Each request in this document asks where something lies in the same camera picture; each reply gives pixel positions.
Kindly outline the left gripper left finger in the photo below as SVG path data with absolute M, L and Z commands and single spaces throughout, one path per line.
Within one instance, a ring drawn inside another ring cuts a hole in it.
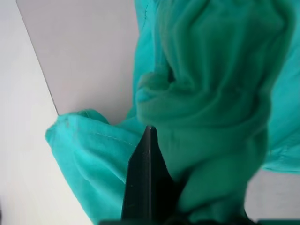
M 149 127 L 146 127 L 128 163 L 121 219 L 150 219 Z

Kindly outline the green shorts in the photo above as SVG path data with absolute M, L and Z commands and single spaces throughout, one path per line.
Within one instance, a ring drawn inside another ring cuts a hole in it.
M 264 225 L 248 182 L 300 138 L 300 0 L 134 0 L 133 107 L 60 115 L 45 139 L 93 225 Z M 146 127 L 181 184 L 186 222 L 122 220 L 129 160 Z

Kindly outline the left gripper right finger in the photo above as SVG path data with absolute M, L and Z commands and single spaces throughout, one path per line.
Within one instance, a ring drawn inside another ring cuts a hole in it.
M 150 128 L 151 168 L 151 220 L 154 222 L 186 222 L 177 211 L 177 202 L 182 189 L 171 178 L 158 145 L 157 130 Z

